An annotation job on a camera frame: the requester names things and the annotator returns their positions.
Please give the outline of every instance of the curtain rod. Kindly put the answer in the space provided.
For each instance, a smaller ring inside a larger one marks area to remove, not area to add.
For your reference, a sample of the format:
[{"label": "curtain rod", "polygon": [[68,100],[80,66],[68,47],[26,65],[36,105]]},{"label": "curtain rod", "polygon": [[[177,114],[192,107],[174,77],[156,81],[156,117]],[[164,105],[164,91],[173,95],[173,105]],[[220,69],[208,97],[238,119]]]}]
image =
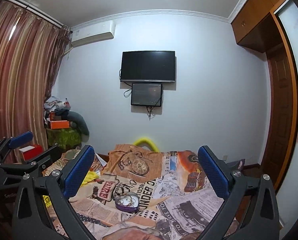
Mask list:
[{"label": "curtain rod", "polygon": [[30,3],[25,2],[24,0],[7,0],[10,2],[13,2],[23,8],[26,8],[27,10],[33,12],[34,14],[37,14],[38,16],[42,17],[46,21],[52,23],[53,25],[56,25],[57,27],[61,28],[63,24],[56,19],[52,18],[48,14],[44,13],[43,11],[39,10],[38,8],[34,7]]}]

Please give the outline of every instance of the pile of clothes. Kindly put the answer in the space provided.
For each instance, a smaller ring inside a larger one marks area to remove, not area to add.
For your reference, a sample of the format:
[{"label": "pile of clothes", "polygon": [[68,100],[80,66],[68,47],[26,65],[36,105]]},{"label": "pile of clothes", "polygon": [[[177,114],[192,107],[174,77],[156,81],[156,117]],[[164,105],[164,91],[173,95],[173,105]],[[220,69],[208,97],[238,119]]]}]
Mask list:
[{"label": "pile of clothes", "polygon": [[89,130],[83,117],[76,112],[70,111],[70,108],[67,99],[64,102],[58,98],[50,97],[44,104],[46,127],[48,127],[48,122],[51,120],[67,120],[73,129],[77,129],[82,134],[89,136]]}]

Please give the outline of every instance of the bed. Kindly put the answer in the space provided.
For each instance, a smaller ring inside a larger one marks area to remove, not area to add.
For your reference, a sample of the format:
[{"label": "bed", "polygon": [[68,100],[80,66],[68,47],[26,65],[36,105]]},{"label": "bed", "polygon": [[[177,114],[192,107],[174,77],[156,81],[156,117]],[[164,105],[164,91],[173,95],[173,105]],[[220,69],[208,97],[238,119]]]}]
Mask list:
[{"label": "bed", "polygon": [[[67,161],[63,155],[46,175]],[[69,201],[96,239],[196,239],[224,201],[215,194],[191,151],[151,152],[134,145],[116,145],[107,165],[103,167],[95,156],[90,171],[98,175]],[[115,198],[126,192],[138,195],[137,213],[115,207]],[[52,205],[48,212],[56,230],[66,235]],[[237,226],[234,219],[227,235]]]}]

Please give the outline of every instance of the blue gripper pad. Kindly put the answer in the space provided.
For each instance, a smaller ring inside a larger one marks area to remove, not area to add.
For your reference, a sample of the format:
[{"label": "blue gripper pad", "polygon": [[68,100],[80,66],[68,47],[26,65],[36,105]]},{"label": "blue gripper pad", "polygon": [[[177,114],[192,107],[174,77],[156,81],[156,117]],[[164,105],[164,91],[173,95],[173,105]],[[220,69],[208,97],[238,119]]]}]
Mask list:
[{"label": "blue gripper pad", "polygon": [[226,200],[229,196],[228,180],[204,146],[198,150],[198,160],[217,196]]},{"label": "blue gripper pad", "polygon": [[24,145],[25,143],[30,142],[33,139],[34,135],[32,134],[32,132],[26,132],[23,133],[21,135],[18,135],[15,138],[12,138],[9,143],[8,143],[8,148],[9,149],[16,149],[22,145]]},{"label": "blue gripper pad", "polygon": [[69,166],[67,166],[67,169],[65,166],[62,170],[63,172],[65,172],[68,169],[70,169],[68,171],[68,174],[64,173],[65,178],[63,179],[63,184],[64,184],[63,194],[65,198],[69,199],[76,195],[94,159],[95,159],[94,149],[90,145],[85,145],[75,159],[68,161],[66,166],[67,165]]}]

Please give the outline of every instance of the screw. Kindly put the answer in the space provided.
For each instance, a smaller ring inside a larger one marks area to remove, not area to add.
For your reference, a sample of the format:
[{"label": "screw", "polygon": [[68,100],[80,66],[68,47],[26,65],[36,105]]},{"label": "screw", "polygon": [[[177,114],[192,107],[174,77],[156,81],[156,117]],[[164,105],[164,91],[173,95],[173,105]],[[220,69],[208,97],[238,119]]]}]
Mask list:
[{"label": "screw", "polygon": [[270,176],[267,175],[267,174],[263,174],[263,178],[264,178],[265,180],[270,180]]},{"label": "screw", "polygon": [[54,170],[52,171],[51,175],[54,177],[57,177],[60,174],[60,170]]},{"label": "screw", "polygon": [[240,176],[241,176],[241,171],[236,171],[236,170],[235,170],[235,171],[233,171],[232,173],[233,173],[233,175],[236,176],[236,177],[240,177]]},{"label": "screw", "polygon": [[28,173],[26,173],[24,176],[22,176],[22,178],[23,178],[24,180],[27,180],[27,179],[30,178],[30,175],[29,175]]}]

